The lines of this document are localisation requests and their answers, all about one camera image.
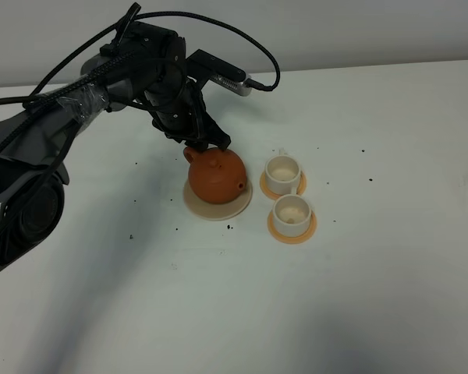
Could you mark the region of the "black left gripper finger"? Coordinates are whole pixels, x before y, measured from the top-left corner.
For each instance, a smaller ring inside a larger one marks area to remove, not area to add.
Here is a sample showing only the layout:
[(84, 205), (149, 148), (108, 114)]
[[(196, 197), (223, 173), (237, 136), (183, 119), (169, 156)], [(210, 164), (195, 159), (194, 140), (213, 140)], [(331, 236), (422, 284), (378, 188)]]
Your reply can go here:
[(207, 145), (216, 146), (220, 150), (227, 150), (231, 144), (230, 136), (217, 124), (211, 124), (205, 129), (203, 141)]
[(209, 146), (209, 142), (207, 140), (198, 138), (197, 136), (180, 136), (179, 138), (186, 146), (191, 147), (198, 152), (204, 152)]

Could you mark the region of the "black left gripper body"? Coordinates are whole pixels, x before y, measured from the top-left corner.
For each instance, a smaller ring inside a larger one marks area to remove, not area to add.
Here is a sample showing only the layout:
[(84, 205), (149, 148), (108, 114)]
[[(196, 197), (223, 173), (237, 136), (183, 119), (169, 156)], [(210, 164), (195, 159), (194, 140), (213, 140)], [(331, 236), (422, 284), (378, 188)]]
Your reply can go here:
[(217, 143), (218, 125), (207, 113), (202, 94), (205, 83), (188, 79), (178, 98), (151, 112), (153, 126), (177, 143)]

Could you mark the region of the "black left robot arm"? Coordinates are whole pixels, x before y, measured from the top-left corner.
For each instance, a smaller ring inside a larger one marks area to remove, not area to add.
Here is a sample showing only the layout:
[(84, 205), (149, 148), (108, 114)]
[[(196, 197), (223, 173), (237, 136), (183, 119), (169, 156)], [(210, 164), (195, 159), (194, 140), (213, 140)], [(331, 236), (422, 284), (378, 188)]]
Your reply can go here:
[(99, 114), (137, 108), (169, 139), (200, 151), (228, 148), (185, 52), (174, 31), (141, 22), (119, 26), (77, 81), (33, 95), (22, 112), (0, 122), (0, 272), (54, 231), (69, 183), (64, 160)]

